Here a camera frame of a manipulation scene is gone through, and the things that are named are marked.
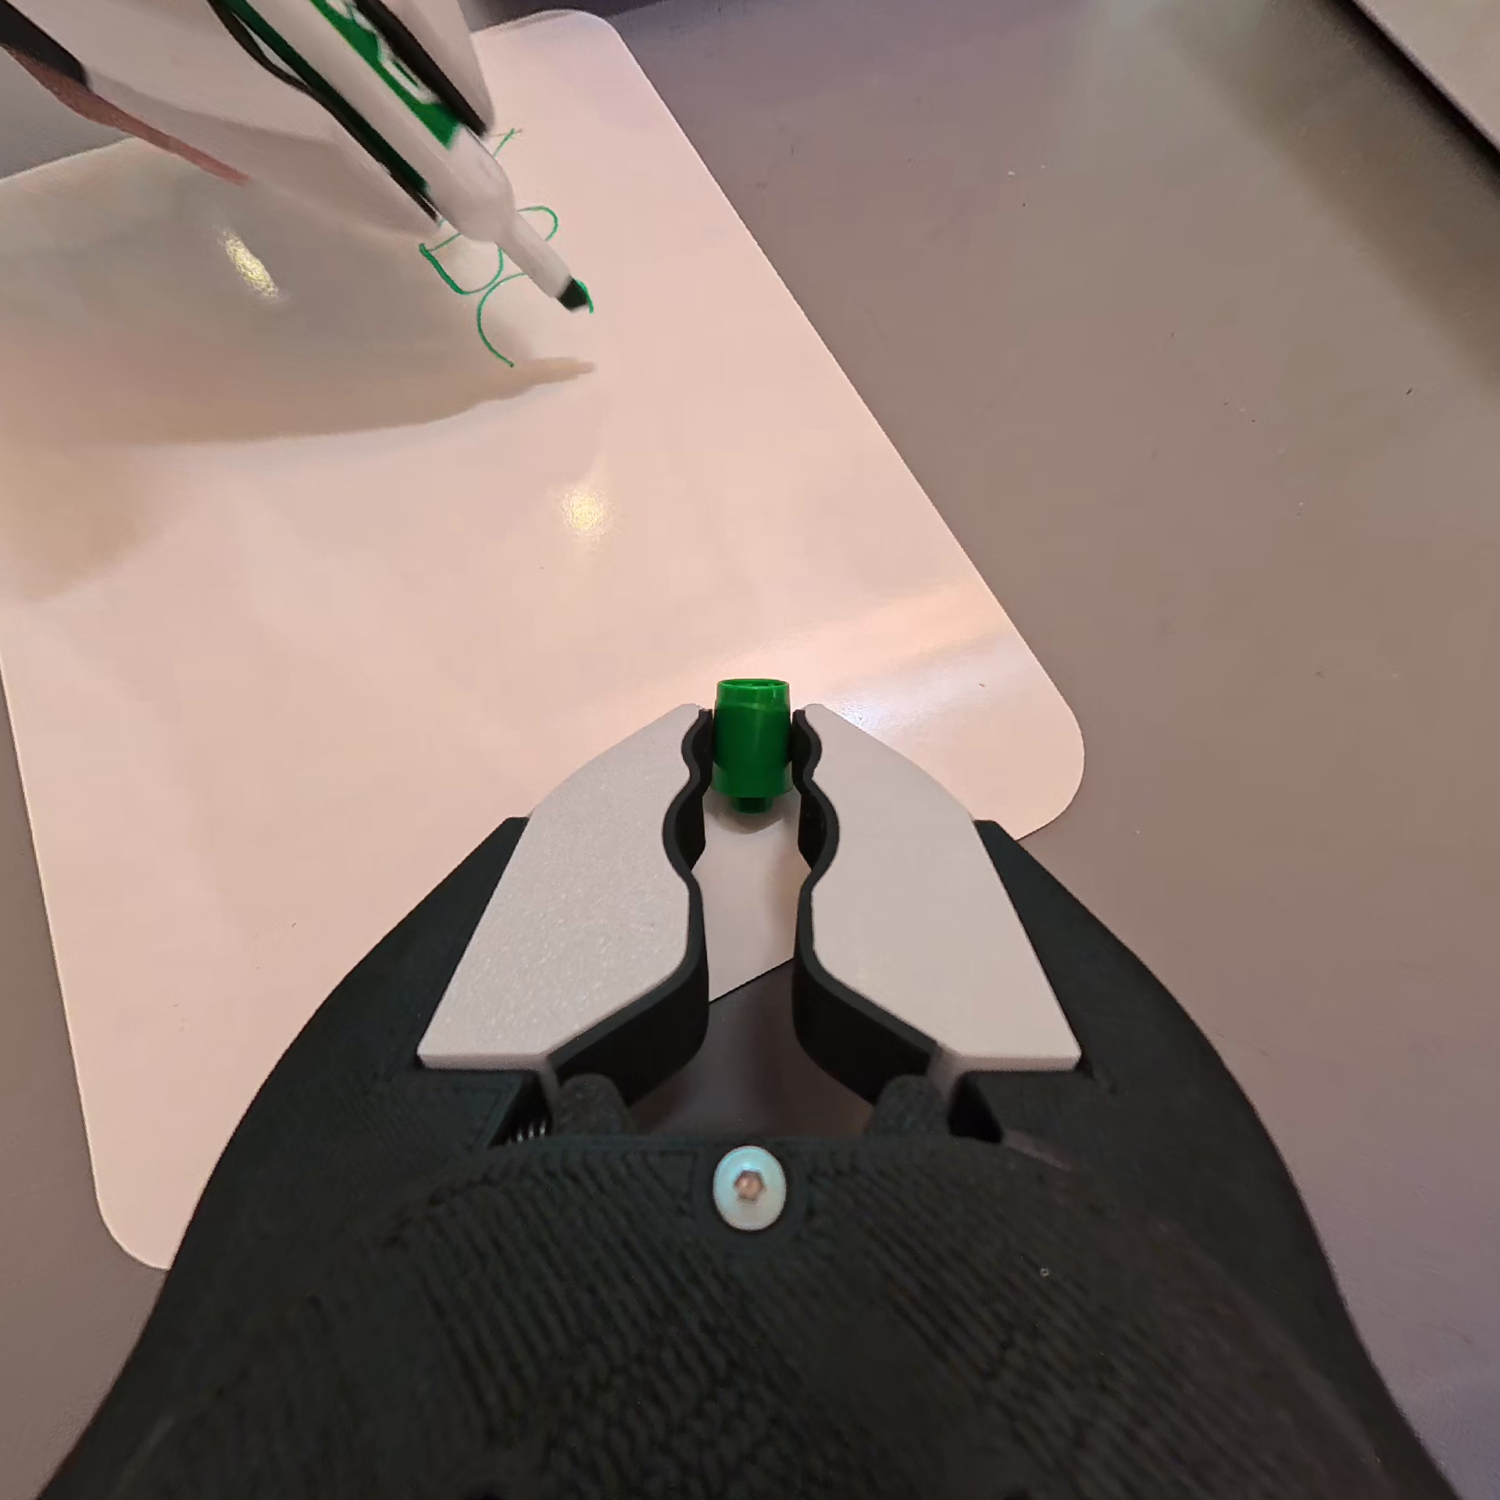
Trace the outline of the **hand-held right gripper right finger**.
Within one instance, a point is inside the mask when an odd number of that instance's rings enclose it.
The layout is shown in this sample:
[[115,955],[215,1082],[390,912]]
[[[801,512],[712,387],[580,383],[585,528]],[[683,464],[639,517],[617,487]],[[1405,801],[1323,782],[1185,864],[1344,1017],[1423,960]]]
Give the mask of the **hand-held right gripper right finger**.
[[801,1049],[874,1101],[923,1076],[1071,1073],[1081,1060],[980,826],[923,767],[814,703],[792,715],[792,939]]

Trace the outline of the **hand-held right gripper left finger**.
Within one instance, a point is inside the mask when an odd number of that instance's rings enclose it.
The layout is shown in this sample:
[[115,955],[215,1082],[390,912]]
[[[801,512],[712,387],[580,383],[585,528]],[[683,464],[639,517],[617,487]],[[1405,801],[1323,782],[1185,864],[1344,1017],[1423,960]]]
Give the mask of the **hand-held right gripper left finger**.
[[424,1067],[599,1074],[642,1098],[706,1032],[712,717],[678,705],[564,778],[526,817],[417,1044]]

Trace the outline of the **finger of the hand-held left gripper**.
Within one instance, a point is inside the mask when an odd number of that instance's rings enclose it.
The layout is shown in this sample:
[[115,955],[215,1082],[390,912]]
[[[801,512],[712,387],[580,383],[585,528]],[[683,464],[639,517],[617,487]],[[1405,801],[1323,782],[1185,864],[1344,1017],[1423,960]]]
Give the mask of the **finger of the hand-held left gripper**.
[[405,71],[476,133],[494,123],[494,103],[458,1],[362,1],[362,14]]
[[319,101],[214,3],[3,1],[1,46],[85,119],[135,135],[224,182],[369,226],[433,226]]

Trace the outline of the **white dry-erase marker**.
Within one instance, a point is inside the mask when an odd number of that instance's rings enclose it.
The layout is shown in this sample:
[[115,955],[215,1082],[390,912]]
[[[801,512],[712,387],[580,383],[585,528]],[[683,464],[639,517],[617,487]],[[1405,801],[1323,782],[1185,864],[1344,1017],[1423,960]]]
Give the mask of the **white dry-erase marker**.
[[224,30],[265,71],[339,126],[396,189],[419,221],[444,219],[494,244],[564,308],[592,298],[540,230],[519,210],[487,133],[412,78],[362,14],[362,1],[212,3]]

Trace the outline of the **green marker cap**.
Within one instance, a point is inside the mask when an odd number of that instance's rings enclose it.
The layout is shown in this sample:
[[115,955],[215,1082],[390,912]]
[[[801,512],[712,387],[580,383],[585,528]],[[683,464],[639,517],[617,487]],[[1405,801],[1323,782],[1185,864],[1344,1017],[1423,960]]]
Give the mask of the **green marker cap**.
[[717,682],[712,787],[731,812],[767,814],[792,789],[790,735],[787,680],[739,676]]

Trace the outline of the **white whiteboard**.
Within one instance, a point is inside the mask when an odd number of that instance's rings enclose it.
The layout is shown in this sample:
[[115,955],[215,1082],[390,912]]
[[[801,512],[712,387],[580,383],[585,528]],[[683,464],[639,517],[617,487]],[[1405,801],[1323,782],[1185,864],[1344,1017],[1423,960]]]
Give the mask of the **white whiteboard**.
[[140,140],[3,178],[5,703],[99,1217],[149,1267],[346,969],[719,678],[787,678],[1019,837],[1081,780],[617,32],[474,44],[592,312]]

